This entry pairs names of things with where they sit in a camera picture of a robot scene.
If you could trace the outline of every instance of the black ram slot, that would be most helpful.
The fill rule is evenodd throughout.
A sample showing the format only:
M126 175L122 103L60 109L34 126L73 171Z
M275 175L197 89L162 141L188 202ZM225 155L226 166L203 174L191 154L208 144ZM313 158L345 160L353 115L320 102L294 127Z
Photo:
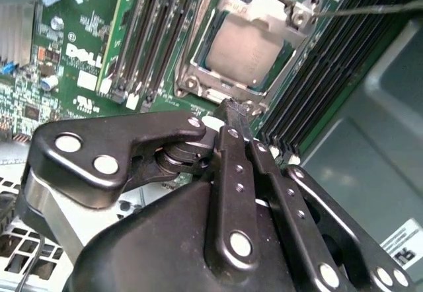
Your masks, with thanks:
M132 47L132 38L134 37L134 31L136 30L138 24L140 23L140 16L142 14L142 10L145 9L144 5L145 0L136 0L134 6L132 7L130 13L130 22L129 27L126 30L125 38L124 38L124 45L122 46L118 60L112 65L113 68L109 71L108 74L112 75L112 79L114 81L114 86L119 87L125 86L125 78L121 77L124 67L127 65L126 57L128 51Z
M344 0L340 8L407 1L410 0ZM394 25L393 18L392 15L332 18L260 130L261 138L269 143L300 146Z
M312 113L316 112L317 109L320 108L321 104L328 101L328 95L330 95L335 88L338 88L340 84L349 81L349 79L345 79L344 82L342 82L342 80L337 79L331 74L341 73L343 68L340 67L345 67L348 71L348 63L355 61L354 54L358 54L362 51L361 49L356 49L355 45L359 48L368 45L368 43L363 39L366 39L366 35L370 36L371 31L369 30L375 30L377 25L372 22L367 22L366 19L375 22L380 21L381 17L367 17L368 18L364 17L361 21L356 20L357 22L350 22L347 26L349 29L347 31L342 30L343 36L341 38L347 39L348 41L344 42L342 45L340 44L340 47L336 49L334 55L337 57L330 58L333 64L325 69L322 69L323 75L317 77L318 81L315 83L314 87L310 91L303 93L302 97L297 100L301 102L301 106L298 104L297 108L295 110L291 110L291 114L287 118L284 118L286 122L281 127L282 132L278 133L279 137L285 137L287 140L291 140L288 132L293 129L295 130L296 126L302 128L305 125L305 122L310 119ZM350 53L352 53L352 55L339 56L340 53L345 53L348 47L352 48L350 49Z
M182 2L180 4L182 6L178 10L179 13L177 15L175 15L175 17L173 19L172 28L170 29L172 37L169 40L169 42L165 45L166 46L166 52L162 56L162 60L160 61L159 70L153 76L153 78L151 80L149 93L148 93L149 96L147 97L149 102L151 102L155 99L155 96L156 96L157 91L159 89L161 80L162 80L162 78L165 74L165 71L166 71L166 69L169 65L169 60L171 58L171 55L174 52L174 49L176 48L176 43L178 41L180 33L182 32L182 27L184 25L186 16L188 15L190 6L193 4L193 0L182 0Z
M334 79L333 86L325 92L319 91L313 101L310 103L309 108L299 114L302 115L302 119L297 123L291 124L290 132L285 131L282 137L286 137L289 141L297 141L299 136L304 136L304 133L308 132L306 128L309 128L311 124L314 124L320 119L320 115L326 112L330 107L331 103L336 97L342 92L342 90L348 85L354 76L354 71L364 63L365 53L370 53L376 47L376 42L370 42L369 38L373 38L375 34L383 34L387 31L387 27L392 23L391 20L387 20L386 16L368 16L363 22L357 27L356 31L360 31L361 35L352 34L349 41L346 42L351 45L350 53L352 55L345 55L344 62L340 63L343 68L336 74L338 76L329 77Z
M153 26L154 16L157 11L157 8L160 7L161 2L162 0L149 0L148 6L145 8L145 12L141 16L143 22L137 33L134 52L129 54L129 68L127 68L124 73L124 77L127 79L127 91L130 91L133 84L135 83L139 63L143 57L145 45L148 41L151 27Z
M327 55L327 49L331 48L335 48L335 53L340 53L338 49L336 49L336 43L340 39L340 34L344 33L344 31L348 29L351 29L352 25L349 23L349 21L352 21L352 18L347 17L332 19L332 35L330 36L330 38L328 38L328 40L325 40L326 42L319 42L316 45L315 49L313 49L310 53L309 58L311 56L314 59L313 61L318 61L320 60L320 57L325 57ZM288 87L286 93L284 93L284 102L286 102L284 108L280 109L280 113L276 116L274 123L270 124L271 127L269 128L269 130L271 132L274 132L274 135L280 135L278 128L280 128L280 130L286 128L284 122L288 120L287 116L292 111L292 108L294 108L294 105L301 99L299 98L299 95L303 93L303 95L306 96L307 90L309 88L314 87L315 85L313 81L318 81L319 79L320 83L325 81L324 78L319 77L319 72L316 70L321 69L323 65L325 67L325 70L327 70L328 68L330 68L330 64L332 63L333 61L331 60L331 58L326 58L325 64L309 64L307 66L307 69L300 69L300 73L302 72L301 77L298 77L298 75Z
M151 77L151 72L154 70L154 66L157 62L157 57L160 53L161 44L167 32L167 27L172 19L172 13L176 6L178 0L165 0L164 5L159 10L159 15L156 18L155 31L153 33L153 41L151 42L149 55L145 60L145 64L139 68L139 73L137 76L137 81L135 86L133 86L133 91L135 94L143 93L146 86L149 84L149 78Z

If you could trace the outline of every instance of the green circuit board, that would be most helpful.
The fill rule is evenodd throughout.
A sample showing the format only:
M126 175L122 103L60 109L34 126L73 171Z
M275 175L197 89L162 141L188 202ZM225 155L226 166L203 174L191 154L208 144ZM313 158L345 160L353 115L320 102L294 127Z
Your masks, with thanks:
M60 0L50 6L36 3L31 64L12 75L0 75L0 112L2 126L8 125L13 135L30 139L32 132L44 122L71 118L89 118L141 112L143 98L129 104L118 104L110 95L98 92L106 77L107 66L118 55L126 29L122 21L130 15L135 0ZM325 0L324 9L335 9L339 0ZM63 28L52 29L52 21L61 19ZM174 67L186 38L192 14L187 16L174 52L164 72L160 91L150 112L185 109L198 116L209 114L217 104L189 94L174 95ZM327 20L319 25L306 47L304 58ZM289 84L301 59L290 71L278 92ZM54 69L58 85L52 91L43 91L40 80L46 69ZM252 119L257 132L265 114Z

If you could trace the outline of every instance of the black metal arm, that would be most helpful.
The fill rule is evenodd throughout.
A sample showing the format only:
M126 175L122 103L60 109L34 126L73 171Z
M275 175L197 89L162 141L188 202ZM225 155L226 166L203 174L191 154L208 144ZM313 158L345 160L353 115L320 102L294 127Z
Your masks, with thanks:
M219 133L187 112L37 129L24 200L55 235L50 198L75 225L70 211L98 216L125 190L179 172L196 176L81 239L66 291L415 290L406 272L302 168L281 172L267 147L251 139L235 103L225 103ZM68 144L61 145L66 136Z

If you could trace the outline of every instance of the wire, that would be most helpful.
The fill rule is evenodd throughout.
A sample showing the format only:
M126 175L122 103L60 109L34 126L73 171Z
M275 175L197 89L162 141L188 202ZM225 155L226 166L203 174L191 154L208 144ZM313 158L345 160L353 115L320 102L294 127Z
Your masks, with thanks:
M42 250L44 248L44 244L46 243L46 239L44 236L40 235L40 243L38 244L38 249L35 253L35 256L31 260L31 263L27 267L24 276L22 277L21 281L19 282L17 288L15 289L15 292L22 292L24 289L24 285L26 283L26 280L28 280L29 275L31 274L32 270L34 269L35 264L37 263L38 259L41 257Z
M404 13L407 11L423 10L423 0L414 0L402 5L379 5L337 11L327 11L325 13L315 13L312 17L345 17L353 15L386 15L389 13Z

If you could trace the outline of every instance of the screw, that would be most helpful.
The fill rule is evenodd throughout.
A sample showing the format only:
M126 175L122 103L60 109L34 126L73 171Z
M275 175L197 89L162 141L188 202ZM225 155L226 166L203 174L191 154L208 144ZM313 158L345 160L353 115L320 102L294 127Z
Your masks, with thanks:
M238 231L235 231L229 237L231 247L241 257L247 257L250 255L252 247L250 240Z
M404 273L402 273L398 269L395 269L394 276L395 276L395 279L397 279L397 281L399 282L399 284L404 285L405 287L408 287L408 281Z
M258 147L258 150L260 150L260 151L262 151L262 152L266 152L267 150L266 150L266 147L260 142L260 143L257 143L257 147Z
M237 165L236 171L238 173L243 173L244 172L244 168L241 165Z
M303 212L303 211L298 211L298 212L297 212L297 215L298 215L298 217L299 217L299 218L301 218L301 219L305 219L305 214L304 214L304 212Z
M298 176L299 178L304 178L304 173L302 173L297 168L295 168L293 171L294 171L295 175Z
M229 134L234 137L234 138L238 138L238 132L235 129L229 129L227 132L229 132Z
M118 161L114 157L101 155L94 160L94 167L103 174L115 174L118 169Z
M339 286L339 278L335 270L333 270L330 265L321 264L319 267L319 270L320 270L320 274L322 275L322 278L324 279L327 285L333 288Z
M188 119L188 122L196 128L201 127L200 121L195 117L191 117L190 119Z
M238 183L235 189L237 190L238 193L244 192L244 186L241 183Z
M392 284L394 284L391 276L386 272L385 269L378 267L378 268L376 268L376 272L377 272L377 275L379 276L380 280L385 285L392 286Z
M197 87L197 82L193 77L189 77L187 78L187 80L185 81L185 85L189 88L189 89L195 89Z
M292 16L292 21L294 25L301 26L304 22L304 12L302 10L296 12Z
M78 138L73 135L61 135L55 141L56 147L63 152L76 152L80 150L82 144Z
M62 18L54 16L50 21L50 26L53 30L60 31L65 27L65 23L63 22Z

